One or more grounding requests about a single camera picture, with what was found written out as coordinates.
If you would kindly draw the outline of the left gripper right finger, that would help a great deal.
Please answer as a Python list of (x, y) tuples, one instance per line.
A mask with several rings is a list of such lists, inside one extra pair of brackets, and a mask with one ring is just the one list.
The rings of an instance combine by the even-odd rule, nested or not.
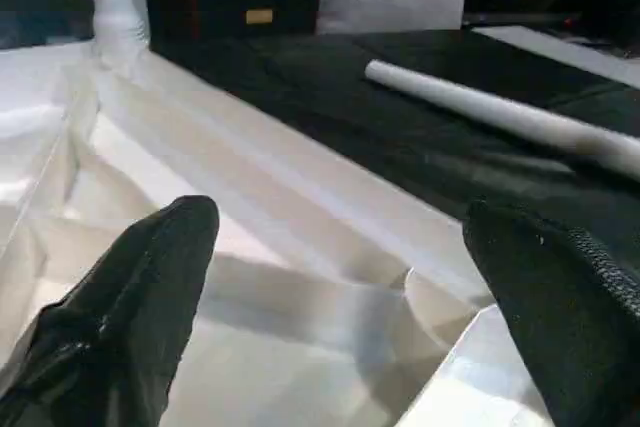
[(590, 232), (477, 202), (465, 246), (557, 426), (639, 423), (639, 277)]

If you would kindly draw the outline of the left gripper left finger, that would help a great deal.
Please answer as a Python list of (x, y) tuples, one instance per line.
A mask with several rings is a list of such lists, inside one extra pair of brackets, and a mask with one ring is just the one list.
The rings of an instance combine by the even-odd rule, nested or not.
[(130, 225), (19, 338), (1, 372), (2, 424), (158, 425), (218, 231), (205, 195)]

